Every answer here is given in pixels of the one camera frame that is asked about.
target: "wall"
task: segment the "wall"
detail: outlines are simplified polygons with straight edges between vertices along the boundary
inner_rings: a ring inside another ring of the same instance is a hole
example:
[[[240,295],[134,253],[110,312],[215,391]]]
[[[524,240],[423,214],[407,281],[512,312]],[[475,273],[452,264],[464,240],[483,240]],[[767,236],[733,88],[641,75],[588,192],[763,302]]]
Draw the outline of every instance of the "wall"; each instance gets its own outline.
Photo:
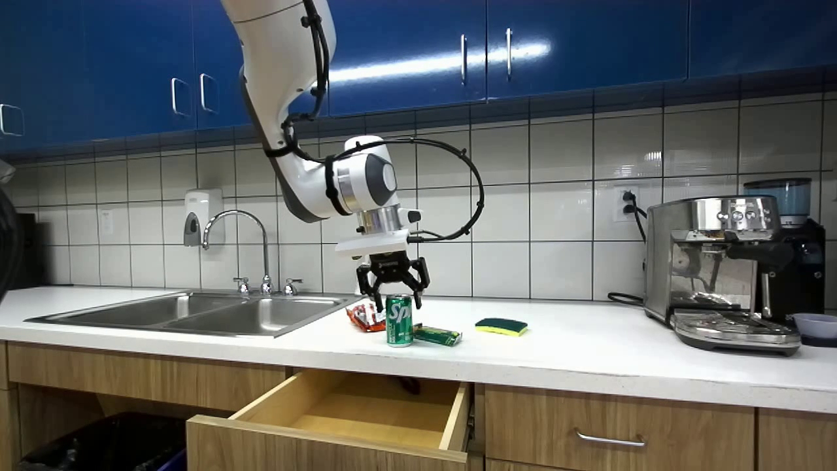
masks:
[[[810,214],[830,230],[831,281],[837,275],[831,92],[403,133],[467,146],[487,184],[487,213],[474,236],[418,248],[431,270],[431,295],[588,302],[609,290],[641,292],[643,244],[621,213],[622,192],[651,206],[733,194],[743,180],[775,175],[813,179]],[[303,146],[326,155],[339,141]],[[423,213],[420,228],[456,230],[474,201],[466,169],[426,150],[392,155],[405,206]],[[237,273],[260,281],[260,232],[245,217],[226,219],[227,245],[181,245],[182,194],[207,186],[222,189],[226,206],[265,219],[275,281],[303,278],[316,292],[352,290],[352,262],[333,252],[352,232],[352,219],[294,219],[250,141],[18,162],[10,197],[50,226],[56,283],[226,290]]]

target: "cabinet door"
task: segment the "cabinet door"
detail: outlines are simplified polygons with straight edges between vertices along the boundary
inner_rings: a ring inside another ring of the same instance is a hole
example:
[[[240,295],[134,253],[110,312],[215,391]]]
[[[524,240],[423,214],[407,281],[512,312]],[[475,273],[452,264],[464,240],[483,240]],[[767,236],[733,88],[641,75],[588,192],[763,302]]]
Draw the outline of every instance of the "cabinet door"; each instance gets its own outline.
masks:
[[[758,471],[835,471],[837,415],[758,411]]]
[[[95,139],[194,126],[190,0],[86,0]]]
[[[487,0],[490,97],[686,75],[686,0]]]
[[[690,75],[837,62],[835,0],[694,0]]]
[[[194,103],[201,130],[245,122],[240,48],[220,0],[194,0]]]
[[[337,49],[325,114],[467,103],[483,83],[482,0],[333,0]]]
[[[2,0],[0,103],[7,146],[56,146],[84,135],[82,0]]]

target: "cabinet handle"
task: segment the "cabinet handle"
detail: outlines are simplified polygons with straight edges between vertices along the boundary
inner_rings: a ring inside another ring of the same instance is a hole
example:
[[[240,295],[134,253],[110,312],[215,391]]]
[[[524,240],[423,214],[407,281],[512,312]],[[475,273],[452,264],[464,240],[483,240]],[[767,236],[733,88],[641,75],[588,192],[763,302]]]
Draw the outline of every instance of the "cabinet handle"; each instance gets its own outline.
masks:
[[[215,83],[215,75],[199,74],[199,94],[201,94],[203,113],[215,113],[215,108],[210,105],[210,97],[207,97],[210,83]]]
[[[515,62],[512,36],[515,36],[515,32],[512,32],[512,29],[505,29],[505,78],[512,78],[512,62]]]
[[[186,80],[181,80],[178,75],[172,75],[172,78],[168,80],[168,94],[171,94],[171,99],[172,99],[172,113],[175,113],[175,114],[186,114],[186,113],[181,111],[181,105],[178,105],[178,83],[186,86]]]
[[[460,80],[467,80],[467,33],[460,33]]]
[[[20,108],[0,103],[0,135],[20,135]]]
[[[634,448],[634,449],[647,449],[643,440],[613,440],[613,436],[598,436],[598,434],[587,434],[580,428],[576,428],[576,436],[580,442],[597,442],[597,445],[613,445],[613,448]]]

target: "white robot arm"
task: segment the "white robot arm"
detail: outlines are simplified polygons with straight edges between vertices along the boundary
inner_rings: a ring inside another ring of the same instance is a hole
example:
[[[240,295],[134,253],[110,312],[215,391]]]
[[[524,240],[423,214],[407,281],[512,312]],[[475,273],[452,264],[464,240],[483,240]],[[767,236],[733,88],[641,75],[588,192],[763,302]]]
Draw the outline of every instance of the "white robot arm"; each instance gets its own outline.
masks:
[[[287,108],[303,92],[314,92],[318,108],[337,45],[326,0],[222,0],[222,5],[243,48],[243,88],[287,210],[305,222],[358,214],[358,236],[337,244],[337,252],[369,256],[355,273],[360,290],[380,303],[382,283],[405,283],[420,307],[430,275],[420,256],[405,253],[407,230],[401,222],[394,173],[382,139],[348,139],[345,151],[326,160],[312,160],[294,141]]]

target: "stainless steel sink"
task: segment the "stainless steel sink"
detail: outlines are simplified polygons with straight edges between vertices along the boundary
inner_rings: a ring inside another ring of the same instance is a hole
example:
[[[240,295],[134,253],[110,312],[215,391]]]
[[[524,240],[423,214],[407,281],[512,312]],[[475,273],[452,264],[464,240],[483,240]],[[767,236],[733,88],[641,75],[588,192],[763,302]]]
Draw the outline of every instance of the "stainless steel sink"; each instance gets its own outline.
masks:
[[[342,303],[342,298],[330,295],[275,295],[175,320],[168,322],[165,329],[201,334],[280,334],[337,312]]]
[[[35,316],[25,322],[194,334],[280,334],[300,324],[308,324],[325,313],[333,313],[348,303],[352,303],[352,298],[240,298],[237,292],[190,292],[141,303],[124,303],[96,312]]]

